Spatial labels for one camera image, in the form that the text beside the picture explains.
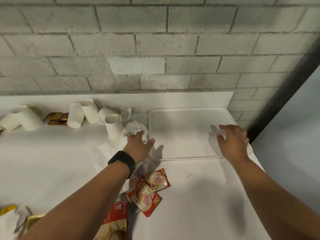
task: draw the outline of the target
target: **paper cup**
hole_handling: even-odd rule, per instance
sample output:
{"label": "paper cup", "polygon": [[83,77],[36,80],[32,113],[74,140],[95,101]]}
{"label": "paper cup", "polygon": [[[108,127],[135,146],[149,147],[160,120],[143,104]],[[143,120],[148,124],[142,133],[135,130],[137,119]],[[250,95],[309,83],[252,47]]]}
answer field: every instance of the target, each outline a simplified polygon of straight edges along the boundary
{"label": "paper cup", "polygon": [[11,112],[27,131],[33,131],[43,125],[43,121],[40,117],[26,105],[21,105]]}
{"label": "paper cup", "polygon": [[81,127],[84,119],[85,114],[82,111],[81,104],[71,104],[66,125],[71,128],[77,129]]}
{"label": "paper cup", "polygon": [[0,120],[0,130],[6,129],[8,131],[13,131],[14,129],[20,126],[20,122],[18,118],[16,118],[13,114],[7,114]]}
{"label": "paper cup", "polygon": [[100,109],[100,111],[99,111],[99,117],[100,117],[100,119],[99,119],[98,123],[99,123],[100,125],[106,125],[105,119],[106,119],[106,117],[108,117],[109,115],[118,115],[118,117],[119,117],[119,119],[120,119],[120,121],[121,121],[121,116],[120,116],[120,114],[113,112],[111,109],[102,108],[102,109]]}
{"label": "paper cup", "polygon": [[123,125],[117,114],[111,114],[105,119],[106,130],[108,131],[109,139],[119,141],[123,133]]}
{"label": "paper cup", "polygon": [[90,124],[97,123],[100,120],[99,110],[92,99],[87,99],[81,103],[83,113]]}

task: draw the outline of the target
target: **painted brick wall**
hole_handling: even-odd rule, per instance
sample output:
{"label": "painted brick wall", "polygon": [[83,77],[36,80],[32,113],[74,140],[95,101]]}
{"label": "painted brick wall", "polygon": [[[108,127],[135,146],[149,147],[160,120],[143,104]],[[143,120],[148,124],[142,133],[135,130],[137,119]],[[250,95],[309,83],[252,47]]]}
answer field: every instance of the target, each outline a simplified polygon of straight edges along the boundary
{"label": "painted brick wall", "polygon": [[0,94],[233,90],[246,128],[319,59],[319,20],[320,0],[0,0]]}

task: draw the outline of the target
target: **left hand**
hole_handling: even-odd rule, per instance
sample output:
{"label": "left hand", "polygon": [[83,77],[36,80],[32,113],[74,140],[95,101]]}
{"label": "left hand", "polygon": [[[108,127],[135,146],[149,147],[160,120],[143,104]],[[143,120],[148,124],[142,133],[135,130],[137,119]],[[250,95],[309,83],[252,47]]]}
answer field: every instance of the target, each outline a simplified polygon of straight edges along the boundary
{"label": "left hand", "polygon": [[135,135],[129,135],[128,143],[122,150],[133,158],[136,165],[146,159],[156,141],[152,138],[144,144],[142,142],[142,135],[143,131],[139,131]]}

